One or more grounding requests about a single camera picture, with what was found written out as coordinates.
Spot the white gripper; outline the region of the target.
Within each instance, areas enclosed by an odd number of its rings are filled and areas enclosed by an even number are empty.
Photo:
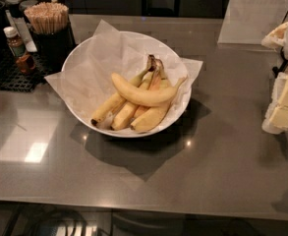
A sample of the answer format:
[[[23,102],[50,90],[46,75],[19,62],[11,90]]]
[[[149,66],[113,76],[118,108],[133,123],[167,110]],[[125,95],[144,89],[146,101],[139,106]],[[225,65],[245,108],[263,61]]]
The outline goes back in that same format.
[[[288,22],[283,23],[266,35],[261,45],[270,49],[282,47],[288,60]],[[274,81],[271,102],[268,105],[262,129],[270,134],[288,130],[288,74],[280,72]]]

